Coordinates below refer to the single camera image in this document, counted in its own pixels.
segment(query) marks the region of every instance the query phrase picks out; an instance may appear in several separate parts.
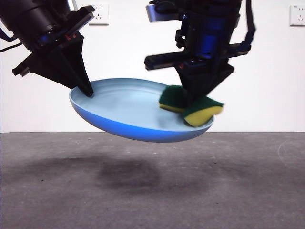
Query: sponge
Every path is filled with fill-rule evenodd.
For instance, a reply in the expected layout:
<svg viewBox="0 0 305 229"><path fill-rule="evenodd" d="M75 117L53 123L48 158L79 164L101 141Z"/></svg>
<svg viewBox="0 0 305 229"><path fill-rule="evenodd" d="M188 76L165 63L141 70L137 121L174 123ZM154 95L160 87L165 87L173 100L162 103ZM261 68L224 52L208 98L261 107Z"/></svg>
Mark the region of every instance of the sponge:
<svg viewBox="0 0 305 229"><path fill-rule="evenodd" d="M178 85L168 86L162 93L159 105L161 108L182 113L186 109L186 103L183 96L183 87Z"/></svg>
<svg viewBox="0 0 305 229"><path fill-rule="evenodd" d="M190 106L186 106L182 86L168 86L159 100L162 109L182 113L184 120L193 127L199 127L209 121L213 115L223 110L223 103L202 95Z"/></svg>
<svg viewBox="0 0 305 229"><path fill-rule="evenodd" d="M191 126L199 127L209 121L213 115L223 111L223 103L203 95L183 112L184 120Z"/></svg>

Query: plastic plate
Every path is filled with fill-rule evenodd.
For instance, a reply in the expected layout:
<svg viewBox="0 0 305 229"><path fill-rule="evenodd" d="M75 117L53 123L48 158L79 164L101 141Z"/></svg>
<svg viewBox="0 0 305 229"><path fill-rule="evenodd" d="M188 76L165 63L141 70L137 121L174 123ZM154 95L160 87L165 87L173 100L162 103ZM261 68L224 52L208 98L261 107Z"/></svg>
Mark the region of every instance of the plastic plate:
<svg viewBox="0 0 305 229"><path fill-rule="evenodd" d="M181 114L159 108L165 84L130 78L91 84L94 95L89 98L74 88L71 104L84 120L108 133L147 142L180 142L198 137L214 122L211 118L194 128L184 123Z"/></svg>

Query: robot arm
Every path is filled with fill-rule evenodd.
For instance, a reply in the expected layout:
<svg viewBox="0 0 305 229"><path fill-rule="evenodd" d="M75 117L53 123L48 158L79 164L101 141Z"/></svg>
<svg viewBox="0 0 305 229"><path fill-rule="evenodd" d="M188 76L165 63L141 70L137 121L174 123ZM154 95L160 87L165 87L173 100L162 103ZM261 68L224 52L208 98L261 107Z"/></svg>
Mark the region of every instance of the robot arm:
<svg viewBox="0 0 305 229"><path fill-rule="evenodd" d="M79 30L93 18L93 11L92 6L70 11L66 0L0 0L1 21L14 33L9 38L0 29L0 38L18 38L32 51L13 73L36 73L91 96Z"/></svg>
<svg viewBox="0 0 305 229"><path fill-rule="evenodd" d="M174 67L184 88L187 105L207 95L233 73L231 57L248 54L255 26L251 0L246 0L248 33L243 42L229 44L240 18L242 0L154 0L147 6L151 22L180 20L174 52L148 56L147 70Z"/></svg>

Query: white electrical outlet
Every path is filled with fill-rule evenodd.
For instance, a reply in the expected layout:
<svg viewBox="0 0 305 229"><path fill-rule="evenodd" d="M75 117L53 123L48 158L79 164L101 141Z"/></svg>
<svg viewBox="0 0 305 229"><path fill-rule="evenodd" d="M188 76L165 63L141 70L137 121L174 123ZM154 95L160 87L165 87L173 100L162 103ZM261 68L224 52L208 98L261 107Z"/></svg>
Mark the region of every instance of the white electrical outlet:
<svg viewBox="0 0 305 229"><path fill-rule="evenodd" d="M109 25L109 4L92 4L95 8L94 18L89 25Z"/></svg>
<svg viewBox="0 0 305 229"><path fill-rule="evenodd" d="M290 25L305 26L305 5L290 6Z"/></svg>

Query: gray floor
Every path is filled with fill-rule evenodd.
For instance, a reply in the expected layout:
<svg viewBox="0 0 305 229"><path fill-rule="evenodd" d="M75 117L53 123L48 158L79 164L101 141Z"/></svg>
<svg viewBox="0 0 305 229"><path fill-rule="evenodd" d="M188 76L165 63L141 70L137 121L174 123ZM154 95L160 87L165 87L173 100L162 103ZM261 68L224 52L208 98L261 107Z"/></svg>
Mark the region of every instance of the gray floor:
<svg viewBox="0 0 305 229"><path fill-rule="evenodd" d="M2 134L2 229L304 229L305 133Z"/></svg>

